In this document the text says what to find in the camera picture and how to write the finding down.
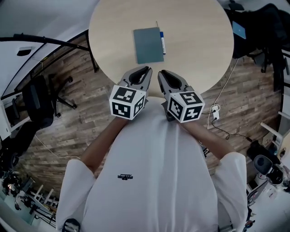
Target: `wooden tabletop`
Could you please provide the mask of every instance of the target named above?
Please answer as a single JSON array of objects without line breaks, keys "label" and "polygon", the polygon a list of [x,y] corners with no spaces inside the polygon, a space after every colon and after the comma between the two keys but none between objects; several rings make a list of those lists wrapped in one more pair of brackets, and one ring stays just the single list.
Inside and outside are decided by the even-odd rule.
[{"label": "wooden tabletop", "polygon": [[115,83],[137,66],[133,30],[158,26],[164,32],[164,62],[153,69],[149,94],[163,97],[158,71],[170,70],[202,93],[216,84],[232,59],[233,34],[216,0],[100,0],[89,42],[101,70]]}]

